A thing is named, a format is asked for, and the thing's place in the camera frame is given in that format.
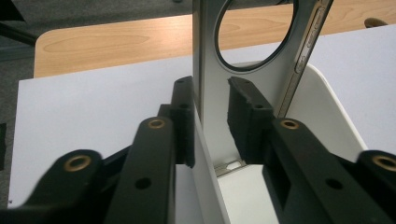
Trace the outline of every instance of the screw hole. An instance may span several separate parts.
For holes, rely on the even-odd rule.
[[[182,109],[187,109],[187,108],[189,108],[189,105],[182,104],[182,105],[179,105],[178,107],[180,107]]]
[[[161,119],[154,119],[148,123],[148,126],[151,129],[160,129],[165,126],[165,122]]]
[[[151,180],[149,178],[141,178],[138,179],[135,183],[134,186],[137,189],[147,189],[148,187],[151,186]]]
[[[396,160],[387,156],[374,156],[373,162],[383,169],[396,172]]]
[[[91,158],[86,155],[77,155],[64,163],[67,172],[75,172],[84,169],[91,163]]]
[[[293,120],[285,119],[280,122],[280,124],[287,129],[298,129],[299,124]]]
[[[377,19],[377,18],[368,18],[364,21],[364,25],[366,26],[366,28],[373,28],[373,27],[384,26],[384,25],[388,25],[388,24],[384,21],[381,21],[380,19]]]
[[[332,189],[342,189],[344,186],[336,179],[326,179],[326,184]]]

